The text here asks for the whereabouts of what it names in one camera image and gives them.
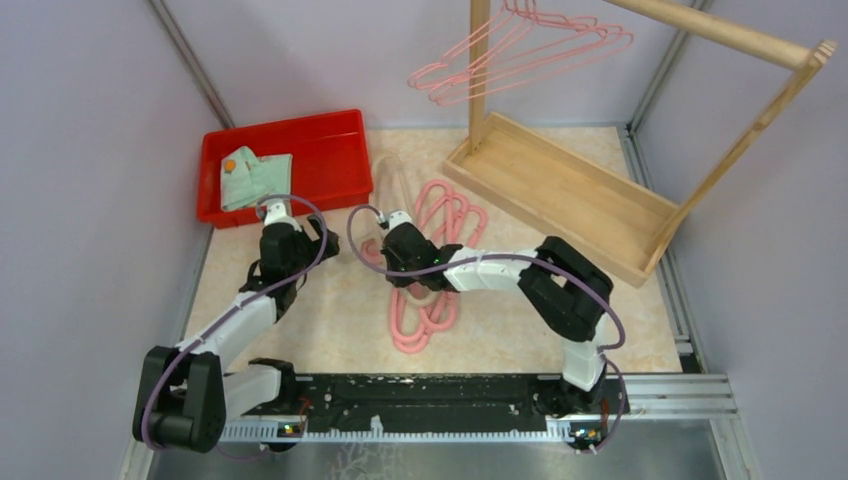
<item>red container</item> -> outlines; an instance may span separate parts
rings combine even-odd
[[[215,228],[257,223],[253,208],[221,210],[221,162],[240,147],[257,156],[292,154],[291,188],[321,210],[368,203],[373,190],[362,112],[345,110],[250,127],[211,132],[203,137],[197,218]],[[310,213],[292,203],[294,215]]]

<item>wooden base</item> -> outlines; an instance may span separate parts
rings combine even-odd
[[[627,283],[645,282],[666,248],[651,250],[652,240],[676,204],[503,115],[490,114],[483,133],[474,155],[466,139],[442,164],[448,178]]]

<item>gray wall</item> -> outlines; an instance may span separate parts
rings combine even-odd
[[[717,0],[712,12],[835,58],[683,224],[674,250],[710,367],[726,371],[765,478],[845,478],[848,4]],[[695,40],[640,132],[680,201],[786,72]]]
[[[372,127],[467,120],[467,104],[438,107],[406,85],[468,35],[467,0],[168,3],[237,124],[340,108],[362,108]],[[636,42],[603,62],[492,95],[489,106],[536,125],[629,120],[674,30],[600,0],[539,0],[539,9],[622,23]],[[539,28],[522,42],[560,35]]]
[[[115,478],[217,125],[144,2],[44,3],[0,6],[0,476]]]

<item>wooden dowel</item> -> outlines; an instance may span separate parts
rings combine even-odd
[[[604,0],[790,70],[807,63],[809,48],[669,0]]]
[[[662,247],[663,244],[668,245],[672,235],[674,235],[674,232],[680,226],[683,219],[689,215],[698,202],[713,188],[716,182],[736,163],[736,160],[739,160],[739,157],[748,150],[748,147],[759,138],[760,134],[771,125],[774,119],[780,115],[780,112],[789,106],[795,96],[801,93],[801,90],[816,76],[835,51],[836,42],[830,40],[822,41],[818,47],[813,49],[813,53],[807,58],[804,68],[792,74],[786,84],[784,84],[783,89],[766,105],[757,118],[748,125],[748,128],[745,129],[733,146],[730,147],[716,166],[713,167],[709,175],[701,181],[701,184],[698,185],[698,188],[695,189],[692,195],[660,227],[660,230],[651,242],[652,249]]]
[[[490,12],[490,0],[471,0],[471,33],[476,32],[489,21]],[[473,42],[477,38],[481,38],[481,40],[473,44],[468,52],[469,65],[489,50],[489,29],[484,28],[471,41]],[[486,119],[486,96],[483,95],[486,91],[486,68],[479,69],[474,77],[471,80],[471,95],[478,96],[468,101],[469,155],[473,155],[480,148],[480,144],[483,143],[483,122]]]

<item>marble table surface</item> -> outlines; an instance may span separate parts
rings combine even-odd
[[[627,175],[615,128],[537,131]],[[465,129],[367,133],[372,161],[386,152],[399,156],[413,198],[427,181],[445,178],[439,173],[439,165],[465,136]],[[489,225],[478,248],[520,250],[533,248],[544,239],[543,232],[528,227],[471,192],[459,191],[489,214]],[[392,195],[384,193],[385,198]],[[494,292],[463,293],[458,320],[450,330],[434,334],[420,353],[398,351],[388,330],[390,286],[381,275],[361,265],[350,251],[344,238],[349,211],[325,212],[330,229],[342,236],[341,254],[310,272],[307,284],[286,316],[254,340],[235,360],[231,370],[244,367],[252,358],[270,357],[290,361],[296,371],[304,373],[561,371],[560,338],[525,298]],[[363,212],[354,224],[354,236],[364,234],[367,222],[372,219],[372,215]],[[244,282],[248,265],[258,258],[261,229],[260,224],[255,224],[214,232],[187,335],[198,332],[233,300]],[[679,372],[680,362],[656,275],[638,289],[612,278],[615,284],[612,306],[622,318],[627,342],[620,350],[611,352],[610,358],[625,372]],[[416,312],[408,306],[403,330],[411,332],[416,327]]]

